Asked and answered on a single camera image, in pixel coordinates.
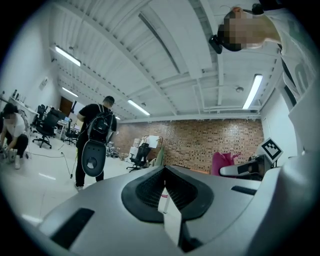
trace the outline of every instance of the person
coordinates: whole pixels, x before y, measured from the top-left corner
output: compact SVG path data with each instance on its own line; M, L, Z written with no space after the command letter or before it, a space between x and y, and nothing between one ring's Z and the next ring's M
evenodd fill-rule
M112 96L107 96L105 97L101 105L103 107L104 112L109 112L111 114L110 117L112 117L112 119L110 119L110 121L112 120L112 122L110 122L111 123L110 129L113 132L117 130L116 116L112 113L112 110L111 110L114 103L115 103L115 99ZM89 140L87 128L89 127L91 121L101 112L100 111L101 106L99 106L98 104L90 104L85 106L83 109L81 109L77 114L77 118L83 122L80 135L76 143L78 153L77 153L77 165L75 169L74 186L78 191L83 189L84 183L85 183L86 174L82 167L82 153L83 153L86 142ZM102 172L99 176L95 177L95 180L97 182L102 181L103 179L104 179L104 172Z
M14 167L20 169L20 159L23 157L24 152L28 146L28 137L26 133L25 121L18 114L18 109L12 103L7 103L3 109L3 127L1 131L1 146L4 146L6 138L7 152L10 150L17 150L14 159Z
M296 100L317 78L319 51L295 16L281 5L263 10L254 4L252 11L233 7L218 27L218 42L237 52L255 49L265 42L278 44L283 79Z

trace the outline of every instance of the white shirt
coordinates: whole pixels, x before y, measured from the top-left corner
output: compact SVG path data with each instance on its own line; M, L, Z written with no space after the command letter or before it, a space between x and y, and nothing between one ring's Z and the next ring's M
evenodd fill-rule
M283 72L283 79L299 99L314 83L320 67L320 54L310 35L287 9L268 10L264 14L273 22L281 39L281 56L294 84Z
M11 134L12 138L17 138L26 131L25 121L18 113L15 114L15 123L9 124L6 119L4 119L4 126L6 130Z

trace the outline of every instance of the fluorescent light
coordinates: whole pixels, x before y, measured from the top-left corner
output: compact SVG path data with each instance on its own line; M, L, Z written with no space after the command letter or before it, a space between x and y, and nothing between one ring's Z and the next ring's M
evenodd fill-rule
M76 64L77 66L80 67L81 62L79 60L77 60L76 58L72 57L69 53L65 52L64 50L62 50L58 46L55 47L55 51L57 53L61 54L62 56L66 57L68 60L72 61L74 64Z
M140 107L139 105L137 105L136 103L134 103L131 99L129 99L128 102L129 102L132 106L134 106L135 108L137 108L138 110L140 110L142 113L144 113L145 115L150 116L150 114L149 114L147 111L145 111L142 107Z
M64 87L62 87L62 89L65 90L66 92L72 94L73 96L78 97L78 95L74 94L72 91L69 91L68 89L66 89L66 88L64 88Z
M46 178L48 178L48 179L50 179L50 180L56 180L56 178L51 177L51 176L48 176L48 175L45 175L45 174L42 174L42 173L40 173L40 172L39 172L39 175L42 176L42 177L46 177Z
M41 223L42 222L42 219L35 218L35 217L32 217L30 215L26 215L26 214L22 214L21 217L29 222L34 222L34 223Z
M242 108L243 110L247 110L250 107L252 101L254 100L254 98L255 98L255 96L257 94L259 86L260 86L260 84L262 82L262 78L263 78L262 74L254 75L253 85L252 85L251 91L249 93L249 96L246 99L245 104L243 105L243 108Z

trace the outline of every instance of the dark hair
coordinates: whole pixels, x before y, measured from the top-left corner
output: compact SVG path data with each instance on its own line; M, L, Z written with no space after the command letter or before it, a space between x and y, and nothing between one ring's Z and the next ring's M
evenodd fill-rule
M259 3L255 3L252 6L252 10L243 9L244 12L253 14L253 15L261 15L264 13L263 7ZM242 45L240 43L230 43L229 33L225 31L225 25L229 24L230 19L235 19L236 13L231 10L223 19L223 24L221 24L218 28L217 32L217 40L218 42L227 50L232 52L238 52L242 49Z
M115 103L115 99L112 96L107 96L104 98L103 102L107 102L110 106L112 106Z
M17 106L13 105L12 103L7 103L4 108L3 108L3 117L5 119L8 119L8 115L18 113L18 108Z

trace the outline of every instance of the brick wall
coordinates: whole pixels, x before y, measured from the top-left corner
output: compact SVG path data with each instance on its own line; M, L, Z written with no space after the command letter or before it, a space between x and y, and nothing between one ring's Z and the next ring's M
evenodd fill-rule
M135 138L146 135L163 137L166 165L180 165L199 171L211 170L214 152L231 152L242 155L236 163L248 160L263 142L260 120L182 120L138 122L119 124L119 134L112 137L120 153L129 153ZM153 149L148 159L157 156L160 145Z

